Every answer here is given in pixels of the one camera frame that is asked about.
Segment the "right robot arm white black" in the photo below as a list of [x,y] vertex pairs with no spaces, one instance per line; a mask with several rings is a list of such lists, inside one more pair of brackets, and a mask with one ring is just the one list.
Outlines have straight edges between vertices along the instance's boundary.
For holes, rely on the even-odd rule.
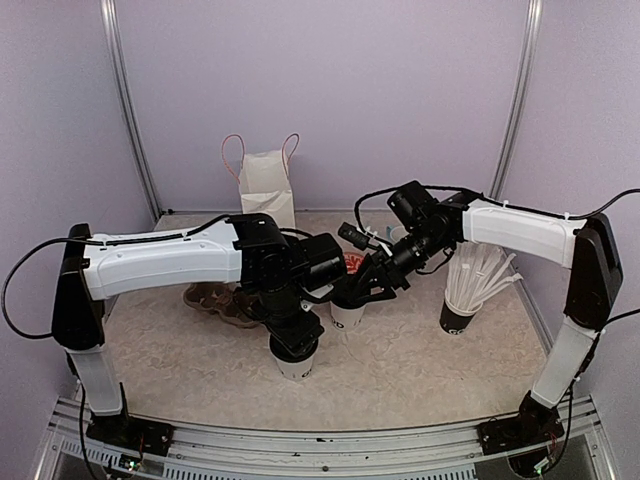
[[518,442],[535,442],[555,422],[560,400],[588,367],[622,285],[609,219],[602,213],[570,216],[510,207],[463,188],[438,200],[417,181],[387,193],[387,203],[407,234],[366,255],[348,277],[340,300],[351,307],[394,298],[397,289],[408,289],[410,273],[436,253],[464,242],[534,255],[569,270],[563,324],[511,423]]

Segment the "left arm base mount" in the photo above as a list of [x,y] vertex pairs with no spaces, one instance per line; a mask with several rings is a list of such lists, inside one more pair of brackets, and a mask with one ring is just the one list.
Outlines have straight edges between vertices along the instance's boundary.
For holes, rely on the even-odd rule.
[[173,438],[174,427],[170,424],[128,417],[124,420],[111,417],[96,417],[87,427],[90,439],[105,444],[166,457]]

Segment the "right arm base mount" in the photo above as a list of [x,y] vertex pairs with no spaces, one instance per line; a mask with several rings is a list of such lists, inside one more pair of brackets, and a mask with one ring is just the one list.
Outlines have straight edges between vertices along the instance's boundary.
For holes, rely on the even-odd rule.
[[544,426],[526,426],[518,416],[492,419],[477,426],[484,455],[503,453],[562,437],[565,433],[559,419],[551,419]]

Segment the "black plastic cup lid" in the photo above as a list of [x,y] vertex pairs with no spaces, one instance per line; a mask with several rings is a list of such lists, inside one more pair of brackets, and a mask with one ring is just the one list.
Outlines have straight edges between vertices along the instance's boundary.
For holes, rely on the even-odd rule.
[[298,353],[298,354],[292,354],[289,351],[287,351],[281,344],[273,344],[270,346],[270,351],[273,354],[273,356],[280,361],[283,361],[286,363],[301,363],[308,359],[311,359],[315,355],[318,349],[318,346],[319,346],[319,343],[316,342],[312,344],[304,352]]

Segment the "white paper coffee cup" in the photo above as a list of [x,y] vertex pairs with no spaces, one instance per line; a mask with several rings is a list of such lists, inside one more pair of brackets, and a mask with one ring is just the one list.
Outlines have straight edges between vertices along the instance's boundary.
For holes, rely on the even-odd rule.
[[333,326],[343,332],[354,330],[361,322],[366,306],[337,299],[330,303]]

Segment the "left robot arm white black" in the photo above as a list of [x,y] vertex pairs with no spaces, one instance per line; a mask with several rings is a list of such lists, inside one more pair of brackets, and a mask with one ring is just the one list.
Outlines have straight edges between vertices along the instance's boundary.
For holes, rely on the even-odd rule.
[[329,233],[284,234],[266,214],[221,215],[191,230],[91,235],[75,226],[67,241],[52,319],[56,342],[70,356],[91,413],[121,445],[140,434],[105,345],[105,300],[131,291],[187,283],[239,284],[257,298],[259,322],[281,373],[310,372],[324,329],[312,312],[328,301],[346,273],[342,249]]

